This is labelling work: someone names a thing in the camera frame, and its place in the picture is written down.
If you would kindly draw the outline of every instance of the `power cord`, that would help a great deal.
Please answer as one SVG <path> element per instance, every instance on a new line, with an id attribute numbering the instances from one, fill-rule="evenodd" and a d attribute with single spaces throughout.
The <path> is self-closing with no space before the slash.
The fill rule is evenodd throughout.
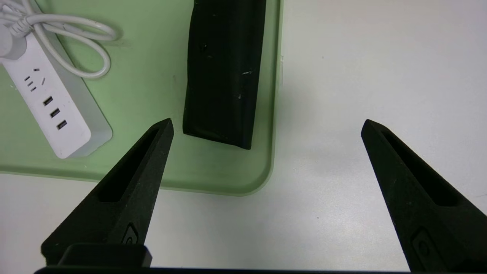
<path id="1" fill-rule="evenodd" d="M 1 11 L 1 8 L 6 5 L 12 11 Z M 61 64 L 66 70 L 78 75 L 82 78 L 99 78 L 105 75 L 111 66 L 110 57 L 107 52 L 100 47 L 93 40 L 112 41 L 117 39 L 116 32 L 109 26 L 100 22 L 68 15 L 43 14 L 34 12 L 30 0 L 22 0 L 22 4 L 14 0 L 0 0 L 0 19 L 12 22 L 8 26 L 8 30 L 12 37 L 9 39 L 0 37 L 0 40 L 15 40 L 25 37 L 32 30 L 37 33 L 40 41 L 44 44 L 49 53 Z M 97 34 L 94 32 L 82 30 L 68 23 L 82 24 L 95 29 L 98 29 L 105 34 Z M 72 66 L 69 62 L 64 60 L 61 55 L 52 46 L 51 42 L 46 36 L 45 30 L 71 37 L 76 39 L 96 50 L 103 59 L 103 67 L 97 72 L 85 72 Z"/>

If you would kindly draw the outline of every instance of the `black rectangular object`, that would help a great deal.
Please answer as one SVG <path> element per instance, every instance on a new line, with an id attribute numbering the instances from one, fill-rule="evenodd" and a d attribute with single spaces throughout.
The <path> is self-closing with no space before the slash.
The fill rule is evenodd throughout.
<path id="1" fill-rule="evenodd" d="M 250 149 L 265 0 L 195 0 L 183 132 Z"/>

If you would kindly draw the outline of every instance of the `green tray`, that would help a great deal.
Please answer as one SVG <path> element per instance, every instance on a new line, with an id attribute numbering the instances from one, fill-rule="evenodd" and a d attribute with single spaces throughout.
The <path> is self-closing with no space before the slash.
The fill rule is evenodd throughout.
<path id="1" fill-rule="evenodd" d="M 99 181 L 155 122 L 171 118 L 174 140 L 161 188 L 234 196 L 251 194 L 272 170 L 274 98 L 279 72 L 281 0 L 267 0 L 252 149 L 184 135 L 187 41 L 193 0 L 38 0 L 45 13 L 100 20 L 123 37 L 102 45 L 112 69 L 85 80 L 113 129 L 113 138 L 82 158 L 55 156 L 7 72 L 0 66 L 0 171 Z M 73 63 L 101 66 L 90 48 L 61 38 Z"/>

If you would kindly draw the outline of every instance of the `power outlet socket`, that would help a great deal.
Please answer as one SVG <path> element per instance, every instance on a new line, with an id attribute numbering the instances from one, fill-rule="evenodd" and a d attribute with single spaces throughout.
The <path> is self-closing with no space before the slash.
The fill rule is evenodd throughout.
<path id="1" fill-rule="evenodd" d="M 69 60 L 57 37 L 50 33 L 48 37 L 65 60 Z M 54 153 L 59 158 L 89 155 L 112 138 L 112 129 L 83 80 L 61 67 L 34 33 L 26 39 L 27 49 L 22 57 L 0 58 L 0 62 Z"/>

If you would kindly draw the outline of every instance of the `power strip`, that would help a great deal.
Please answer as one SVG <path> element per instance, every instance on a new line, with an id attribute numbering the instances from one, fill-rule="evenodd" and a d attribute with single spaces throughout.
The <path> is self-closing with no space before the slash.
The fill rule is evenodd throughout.
<path id="1" fill-rule="evenodd" d="M 57 37 L 52 33 L 47 35 L 56 50 L 69 61 Z M 17 60 L 0 58 L 0 63 L 56 156 L 89 155 L 112 138 L 112 129 L 83 80 L 61 67 L 39 43 L 35 33 L 25 38 L 25 53 Z"/>

